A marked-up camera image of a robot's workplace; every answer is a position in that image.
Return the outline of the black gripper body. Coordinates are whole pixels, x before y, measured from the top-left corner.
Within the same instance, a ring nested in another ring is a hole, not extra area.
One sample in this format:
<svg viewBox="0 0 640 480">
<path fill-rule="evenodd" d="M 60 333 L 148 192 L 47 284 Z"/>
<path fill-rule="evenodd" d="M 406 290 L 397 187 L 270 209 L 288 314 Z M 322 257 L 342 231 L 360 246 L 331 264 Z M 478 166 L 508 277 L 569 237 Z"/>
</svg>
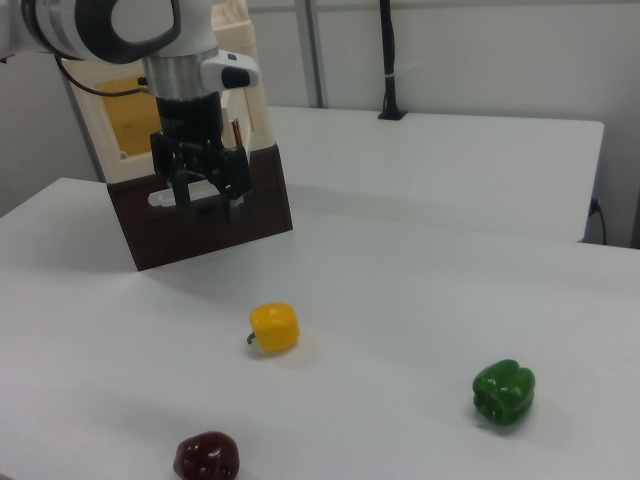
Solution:
<svg viewBox="0 0 640 480">
<path fill-rule="evenodd" d="M 224 150 L 220 94 L 190 100 L 157 98 L 161 130 L 155 133 L 155 171 L 169 174 L 173 156 L 182 156 L 189 171 L 209 174 L 219 167 Z"/>
</svg>

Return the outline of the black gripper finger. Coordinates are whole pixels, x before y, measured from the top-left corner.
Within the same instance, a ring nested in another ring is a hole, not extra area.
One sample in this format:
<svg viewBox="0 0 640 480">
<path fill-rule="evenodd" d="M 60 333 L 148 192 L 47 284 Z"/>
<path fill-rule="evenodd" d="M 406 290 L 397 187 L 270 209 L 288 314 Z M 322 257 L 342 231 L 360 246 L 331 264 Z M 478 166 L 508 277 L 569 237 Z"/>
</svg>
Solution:
<svg viewBox="0 0 640 480">
<path fill-rule="evenodd" d="M 244 195 L 251 190 L 251 174 L 244 147 L 225 148 L 219 152 L 214 180 L 223 200 L 226 220 L 239 223 Z"/>
<path fill-rule="evenodd" d="M 168 138 L 161 131 L 150 136 L 154 171 L 170 183 L 178 208 L 190 204 L 188 172 L 180 143 Z"/>
</svg>

